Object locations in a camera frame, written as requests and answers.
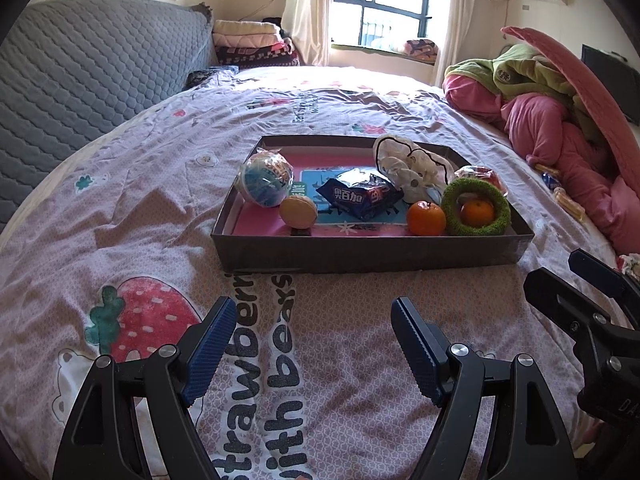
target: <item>gray quilted headboard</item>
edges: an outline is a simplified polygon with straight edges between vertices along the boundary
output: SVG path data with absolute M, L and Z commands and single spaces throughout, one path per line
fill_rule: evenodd
M 53 0 L 27 7 L 0 45 L 0 231 L 76 150 L 215 64 L 204 6 Z

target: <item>plastic-wrapped ball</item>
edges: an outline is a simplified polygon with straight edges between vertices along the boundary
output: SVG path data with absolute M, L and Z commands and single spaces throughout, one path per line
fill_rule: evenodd
M 261 207 L 276 207 L 293 184 L 293 168 L 276 152 L 259 152 L 240 167 L 236 188 L 245 200 Z

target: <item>green blanket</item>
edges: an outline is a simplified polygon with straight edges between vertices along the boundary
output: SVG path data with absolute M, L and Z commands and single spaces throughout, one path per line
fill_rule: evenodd
M 475 79 L 489 92 L 510 101 L 535 92 L 563 104 L 579 124 L 584 138 L 604 146 L 607 141 L 591 119 L 574 87 L 547 58 L 528 44 L 516 44 L 494 60 L 469 59 L 446 70 L 446 75 Z

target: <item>green window sill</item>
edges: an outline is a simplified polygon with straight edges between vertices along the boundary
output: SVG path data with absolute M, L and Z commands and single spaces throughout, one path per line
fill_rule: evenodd
M 335 50 L 353 50 L 357 52 L 364 52 L 365 54 L 379 54 L 380 56 L 400 57 L 404 59 L 409 59 L 411 61 L 415 61 L 416 63 L 422 63 L 425 65 L 433 66 L 433 63 L 428 63 L 420 59 L 415 59 L 415 57 L 408 56 L 407 54 L 400 54 L 399 52 L 391 52 L 389 50 L 380 50 L 379 48 L 371 48 L 370 46 L 343 45 L 339 43 L 332 43 L 331 48 L 334 48 Z

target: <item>silver bolt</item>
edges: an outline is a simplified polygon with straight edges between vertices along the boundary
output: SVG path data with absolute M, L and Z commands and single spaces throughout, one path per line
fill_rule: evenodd
M 518 356 L 518 362 L 522 366 L 533 366 L 533 357 L 531 357 L 529 354 L 520 354 Z
M 95 360 L 95 365 L 98 368 L 106 368 L 111 364 L 111 358 L 108 355 L 101 355 Z
M 158 350 L 160 357 L 171 357 L 176 352 L 176 348 L 173 345 L 163 345 Z
M 451 353 L 453 355 L 457 355 L 459 357 L 465 356 L 469 353 L 469 348 L 464 346 L 463 344 L 456 343 L 455 345 L 451 345 Z
M 609 366 L 615 372 L 619 372 L 620 370 L 622 370 L 622 363 L 616 356 L 612 356 L 609 358 Z

